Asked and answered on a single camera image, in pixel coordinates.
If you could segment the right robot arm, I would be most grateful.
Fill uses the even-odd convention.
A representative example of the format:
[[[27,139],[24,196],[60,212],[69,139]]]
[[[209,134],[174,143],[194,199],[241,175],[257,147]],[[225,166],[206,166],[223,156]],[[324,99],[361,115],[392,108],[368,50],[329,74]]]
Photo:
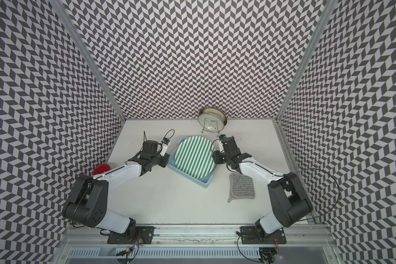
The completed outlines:
[[[267,186],[272,210],[256,221],[258,237],[290,227],[312,212],[313,205],[296,173],[277,172],[257,162],[252,155],[241,152],[232,136],[222,134],[217,141],[219,149],[212,154],[215,164],[225,164],[231,171]]]

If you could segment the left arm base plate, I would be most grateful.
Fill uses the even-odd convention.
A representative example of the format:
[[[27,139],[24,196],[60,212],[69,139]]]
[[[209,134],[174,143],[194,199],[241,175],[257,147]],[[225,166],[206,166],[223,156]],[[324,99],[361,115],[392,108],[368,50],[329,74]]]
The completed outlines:
[[[135,228],[128,228],[128,230],[121,234],[111,232],[108,236],[107,244],[122,245],[122,244],[151,244],[154,237],[154,226],[136,226]]]

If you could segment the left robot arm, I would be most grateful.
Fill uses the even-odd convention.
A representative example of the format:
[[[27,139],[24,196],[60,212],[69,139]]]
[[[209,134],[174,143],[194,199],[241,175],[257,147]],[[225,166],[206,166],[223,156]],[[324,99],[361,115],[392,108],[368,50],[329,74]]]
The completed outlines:
[[[110,210],[108,195],[115,188],[150,172],[154,166],[165,168],[170,158],[169,145],[170,140],[166,137],[160,143],[146,140],[141,150],[123,166],[95,176],[78,177],[64,203],[62,216],[90,228],[134,236],[135,220]]]

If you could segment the green striped plate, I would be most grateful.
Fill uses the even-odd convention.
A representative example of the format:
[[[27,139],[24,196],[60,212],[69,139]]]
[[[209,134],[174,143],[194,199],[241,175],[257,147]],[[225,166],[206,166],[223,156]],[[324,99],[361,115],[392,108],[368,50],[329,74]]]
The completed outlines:
[[[203,136],[191,136],[183,140],[175,153],[176,169],[194,179],[204,179],[214,169],[212,142]]]

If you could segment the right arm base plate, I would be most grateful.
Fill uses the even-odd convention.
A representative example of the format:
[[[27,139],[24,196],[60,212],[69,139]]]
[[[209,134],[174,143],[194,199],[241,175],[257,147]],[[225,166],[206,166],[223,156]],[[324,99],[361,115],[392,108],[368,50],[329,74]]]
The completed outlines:
[[[262,228],[257,226],[241,226],[240,237],[245,245],[283,245],[287,244],[286,235],[283,229],[278,229],[267,234]]]

